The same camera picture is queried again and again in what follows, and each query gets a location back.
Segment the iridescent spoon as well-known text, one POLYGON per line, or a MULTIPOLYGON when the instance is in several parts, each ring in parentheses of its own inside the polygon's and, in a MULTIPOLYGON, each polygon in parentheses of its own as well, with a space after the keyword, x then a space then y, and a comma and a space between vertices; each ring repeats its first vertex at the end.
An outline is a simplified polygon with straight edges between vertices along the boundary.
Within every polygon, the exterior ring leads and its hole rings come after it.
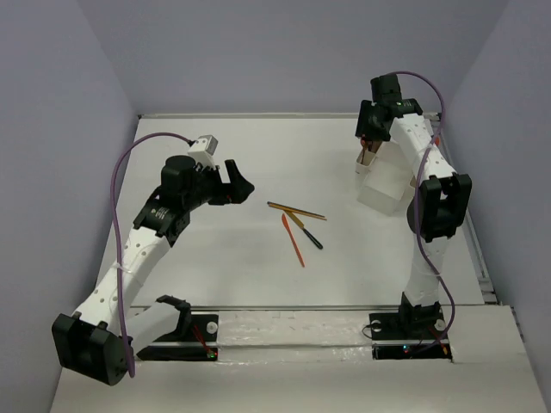
POLYGON ((370 144, 371 142, 366 140, 364 137, 360 139, 361 146, 362 146, 362 157, 361 157, 361 163, 364 163, 365 155, 370 152, 370 144))

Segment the gold knife dark handle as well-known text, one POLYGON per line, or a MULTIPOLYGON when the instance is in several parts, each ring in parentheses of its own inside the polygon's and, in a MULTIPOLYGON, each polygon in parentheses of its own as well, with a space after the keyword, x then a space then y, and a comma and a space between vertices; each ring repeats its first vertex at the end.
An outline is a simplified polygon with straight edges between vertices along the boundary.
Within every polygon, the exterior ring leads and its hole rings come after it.
POLYGON ((305 227, 304 223, 294 213, 287 212, 287 215, 319 250, 322 250, 324 248, 323 244, 305 227))

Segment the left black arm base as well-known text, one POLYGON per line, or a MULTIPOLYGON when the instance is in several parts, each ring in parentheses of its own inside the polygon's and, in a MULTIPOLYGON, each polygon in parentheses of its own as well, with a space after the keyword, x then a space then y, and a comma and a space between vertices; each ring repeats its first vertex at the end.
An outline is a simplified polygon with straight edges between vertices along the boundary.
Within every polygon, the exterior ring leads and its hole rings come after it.
POLYGON ((137 353, 140 361, 214 362, 218 360, 217 344, 219 315, 198 312, 192 314, 185 332, 175 330, 159 337, 137 353))

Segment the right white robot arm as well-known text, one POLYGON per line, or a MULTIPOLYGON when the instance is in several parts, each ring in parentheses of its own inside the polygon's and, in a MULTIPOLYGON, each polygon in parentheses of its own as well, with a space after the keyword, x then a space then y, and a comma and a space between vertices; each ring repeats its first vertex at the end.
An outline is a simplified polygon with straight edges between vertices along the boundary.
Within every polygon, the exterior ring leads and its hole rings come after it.
POLYGON ((398 311, 381 316, 383 326, 415 337, 441 318, 439 293, 447 288, 441 276, 443 256, 463 224, 473 184, 444 159, 436 144, 441 132, 429 129, 416 99, 402 96, 399 75, 371 79, 372 96, 361 103, 355 135, 367 148, 396 143, 415 178, 406 214, 416 242, 411 273, 398 311))

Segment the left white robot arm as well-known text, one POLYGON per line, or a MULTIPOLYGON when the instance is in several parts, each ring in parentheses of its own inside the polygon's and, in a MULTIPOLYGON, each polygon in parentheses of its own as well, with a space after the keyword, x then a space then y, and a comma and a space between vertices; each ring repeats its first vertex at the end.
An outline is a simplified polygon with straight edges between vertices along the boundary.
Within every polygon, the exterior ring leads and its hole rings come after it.
POLYGON ((115 262, 90 296, 71 314, 60 314, 52 326, 62 367, 106 385, 135 374, 139 352, 161 336, 180 340, 190 330, 190 305, 163 295, 146 311, 129 310, 156 265, 175 245, 190 214, 208 204, 241 204, 254 191, 234 160, 225 162, 223 182, 218 167, 202 167, 192 157, 169 157, 161 182, 134 219, 126 242, 118 243, 115 262))

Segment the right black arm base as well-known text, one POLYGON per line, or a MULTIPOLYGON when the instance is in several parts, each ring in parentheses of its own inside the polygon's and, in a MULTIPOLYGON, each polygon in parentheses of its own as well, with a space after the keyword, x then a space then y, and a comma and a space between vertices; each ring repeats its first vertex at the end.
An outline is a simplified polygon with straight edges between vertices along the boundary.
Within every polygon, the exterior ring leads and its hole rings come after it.
POLYGON ((406 331, 396 312, 377 312, 369 315, 362 334, 371 341, 376 361, 453 360, 448 336, 443 332, 446 323, 438 319, 406 331))

